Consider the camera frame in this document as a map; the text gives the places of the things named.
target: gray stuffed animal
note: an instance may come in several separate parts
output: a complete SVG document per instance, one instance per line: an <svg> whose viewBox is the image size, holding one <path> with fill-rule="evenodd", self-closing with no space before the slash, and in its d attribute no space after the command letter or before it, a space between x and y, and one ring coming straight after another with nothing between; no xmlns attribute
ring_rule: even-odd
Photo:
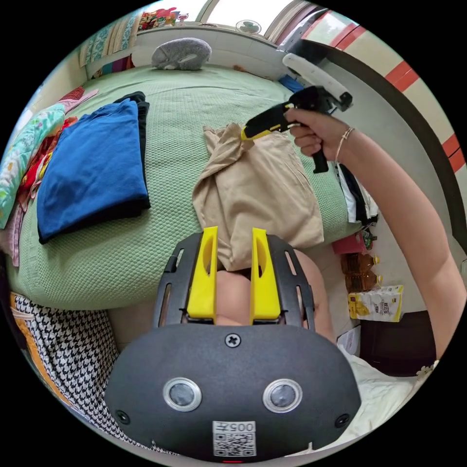
<svg viewBox="0 0 467 467"><path fill-rule="evenodd" d="M211 57L211 46L201 39L184 37L160 45L151 64L158 70L199 70Z"/></svg>

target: hand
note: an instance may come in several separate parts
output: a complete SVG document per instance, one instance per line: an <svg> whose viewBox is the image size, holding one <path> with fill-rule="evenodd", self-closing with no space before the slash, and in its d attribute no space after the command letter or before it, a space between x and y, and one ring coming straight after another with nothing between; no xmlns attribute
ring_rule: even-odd
<svg viewBox="0 0 467 467"><path fill-rule="evenodd" d="M328 161L334 161L342 135L349 128L344 122L330 115L310 110L291 108L285 113L289 122L299 122L304 126L293 126L290 134L295 144L301 148L302 154L312 156L321 147Z"/></svg>

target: bed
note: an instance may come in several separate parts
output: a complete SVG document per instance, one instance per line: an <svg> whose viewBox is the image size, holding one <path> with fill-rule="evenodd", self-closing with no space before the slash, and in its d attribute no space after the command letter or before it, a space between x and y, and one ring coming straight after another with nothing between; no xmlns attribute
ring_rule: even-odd
<svg viewBox="0 0 467 467"><path fill-rule="evenodd" d="M140 218L40 245L33 202L21 229L19 268L7 262L10 287L36 304L66 310L151 301L174 246L200 229L192 190L207 162L202 126L244 123L291 92L277 82L215 66L199 72L138 67L90 80L84 88L99 92L69 116L81 117L134 91L145 93L150 103L145 172L152 207ZM356 232L359 226L347 222L334 171L314 175L313 161L301 158L320 205L325 243Z"/></svg>

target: red stripe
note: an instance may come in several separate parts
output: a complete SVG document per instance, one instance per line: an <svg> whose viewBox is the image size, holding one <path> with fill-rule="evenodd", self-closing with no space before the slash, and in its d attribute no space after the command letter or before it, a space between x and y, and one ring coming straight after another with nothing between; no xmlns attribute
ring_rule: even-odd
<svg viewBox="0 0 467 467"><path fill-rule="evenodd" d="M405 75L400 78L395 87L400 91L404 92L408 87L410 87L417 79L419 78L418 74L413 70L409 70Z"/></svg>
<svg viewBox="0 0 467 467"><path fill-rule="evenodd" d="M385 78L393 85L399 81L407 72L410 71L410 65L407 62L400 62L393 70L391 70Z"/></svg>
<svg viewBox="0 0 467 467"><path fill-rule="evenodd" d="M336 49L339 50L345 50L352 42L354 42L356 39L358 39L364 32L366 32L366 29L357 26L352 32L347 34L344 39L340 41L340 43L336 46Z"/></svg>
<svg viewBox="0 0 467 467"><path fill-rule="evenodd" d="M466 160L464 158L464 155L462 153L462 149L459 148L450 158L449 162L451 163L451 167L454 172L457 172L459 169L461 169L465 164Z"/></svg>
<svg viewBox="0 0 467 467"><path fill-rule="evenodd" d="M457 141L457 136L453 134L443 143L444 152L448 157L451 157L459 149L459 141Z"/></svg>
<svg viewBox="0 0 467 467"><path fill-rule="evenodd" d="M331 10L326 11L326 13L325 13L323 16L321 16L321 18L318 18L318 19L308 28L308 31L305 32L305 34L303 34L302 37L308 37L308 34L310 34L311 31L313 31L313 29L315 29L316 26L318 26L318 24L324 19L324 17L325 17L328 13L331 13Z"/></svg>
<svg viewBox="0 0 467 467"><path fill-rule="evenodd" d="M339 45L339 42L343 40L345 37L347 37L354 29L357 29L358 26L355 23L350 23L348 26L346 26L342 31L337 34L337 36L332 39L330 42L331 47L337 47Z"/></svg>

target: label sticker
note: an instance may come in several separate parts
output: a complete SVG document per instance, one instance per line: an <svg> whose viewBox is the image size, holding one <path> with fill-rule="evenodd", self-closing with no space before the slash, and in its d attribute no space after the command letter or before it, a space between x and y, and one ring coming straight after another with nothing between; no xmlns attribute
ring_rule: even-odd
<svg viewBox="0 0 467 467"><path fill-rule="evenodd" d="M256 455L255 422L213 422L214 456L253 457Z"/></svg>

